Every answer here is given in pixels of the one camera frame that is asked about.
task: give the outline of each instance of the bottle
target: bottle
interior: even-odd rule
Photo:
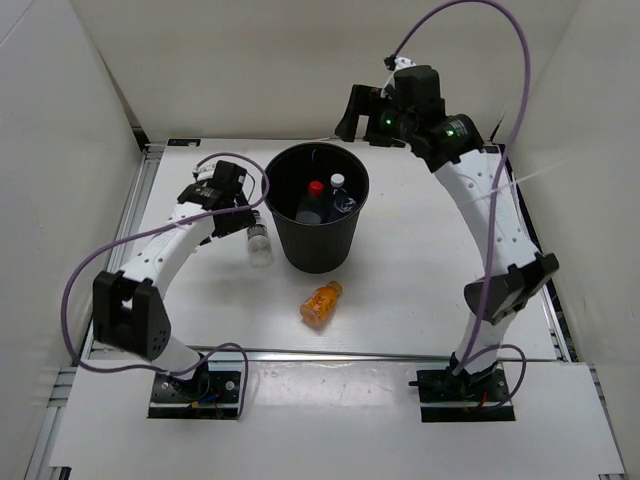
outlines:
[[[342,285],[329,282],[326,287],[320,287],[313,295],[300,305],[300,315],[313,328],[320,327],[336,308],[338,298],[342,295]]]
[[[267,267],[273,263],[271,240],[267,234],[267,222],[257,210],[252,211],[256,224],[247,228],[247,251],[252,267]]]
[[[302,199],[296,213],[296,222],[318,225],[324,219],[325,206],[322,202],[324,184],[313,181],[309,184],[308,194]]]
[[[357,206],[356,201],[349,196],[342,186],[344,176],[339,173],[331,175],[331,186],[333,187],[333,203],[329,213],[329,222],[335,222],[349,215]]]

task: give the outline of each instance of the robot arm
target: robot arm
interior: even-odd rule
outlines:
[[[194,173],[195,183],[178,198],[168,223],[206,211],[247,205],[242,192],[246,170],[218,161],[212,170]],[[117,273],[98,274],[93,283],[96,340],[136,354],[165,371],[183,371],[200,355],[171,334],[162,299],[194,250],[212,237],[223,237],[255,224],[251,211],[206,217],[159,233]],[[207,365],[172,378],[184,390],[200,390]]]
[[[456,202],[485,260],[489,197],[495,172],[483,152],[482,137],[466,115],[445,114],[439,76],[434,69],[415,66],[401,58],[385,62],[390,69],[395,66],[394,85],[388,84],[384,90],[354,85],[336,135],[343,141],[354,141],[358,119],[366,116],[364,141],[380,147],[408,144]],[[509,202],[510,198],[498,193],[489,299],[470,355],[501,344],[516,313],[558,269],[555,256],[541,255],[524,235]],[[460,346],[451,356],[452,368],[458,366],[472,340],[482,281],[464,289],[471,313]],[[492,373],[496,359],[496,351],[482,355],[464,365],[459,377],[464,377],[468,384],[479,382]]]

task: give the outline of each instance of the white wall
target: white wall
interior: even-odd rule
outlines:
[[[0,4],[0,86],[0,477],[22,479],[56,370],[69,364],[64,282],[113,237],[140,153],[67,0]],[[75,339],[89,276],[80,285]]]
[[[382,85],[382,59],[442,0],[72,0],[152,140],[333,134],[353,83]],[[579,0],[503,0],[537,78]],[[488,135],[522,85],[511,25],[485,5],[438,14],[405,52],[434,66],[451,113]]]
[[[533,95],[513,155],[579,355],[600,376],[640,478],[640,2],[584,0]]]

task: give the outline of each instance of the white work surface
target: white work surface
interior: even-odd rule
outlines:
[[[519,369],[506,365],[511,385]],[[623,471],[584,365],[530,365],[517,420],[504,423],[421,423],[407,386],[415,371],[252,362],[238,422],[147,419],[152,373],[79,371],[51,465],[71,467],[72,480],[597,480]]]
[[[167,147],[140,230],[167,222],[205,156],[236,152],[266,166],[296,143],[206,139],[200,147]],[[323,275],[294,268],[263,205],[274,264],[249,266],[244,232],[199,248],[165,298],[173,335],[192,346],[236,342],[255,349],[451,355],[469,315],[464,285],[483,275],[471,233],[444,187],[409,150],[340,144],[360,158],[370,177],[369,198],[345,263]],[[249,170],[257,175],[255,168]],[[254,201],[261,193],[256,190]],[[139,241],[133,254],[144,244]],[[298,307],[330,280],[338,280],[344,294],[331,322],[316,332],[301,321]],[[556,358],[541,296],[518,315],[506,341],[530,358]]]

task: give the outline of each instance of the black bucket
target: black bucket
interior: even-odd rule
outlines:
[[[369,194],[369,175],[358,157],[337,145],[303,143],[278,154],[266,172],[271,183],[266,204],[273,214],[287,260],[307,273],[325,273],[342,265],[349,255],[358,216]],[[343,188],[357,207],[331,223],[296,222],[296,211],[309,183],[318,180],[328,189],[334,173],[344,176]]]

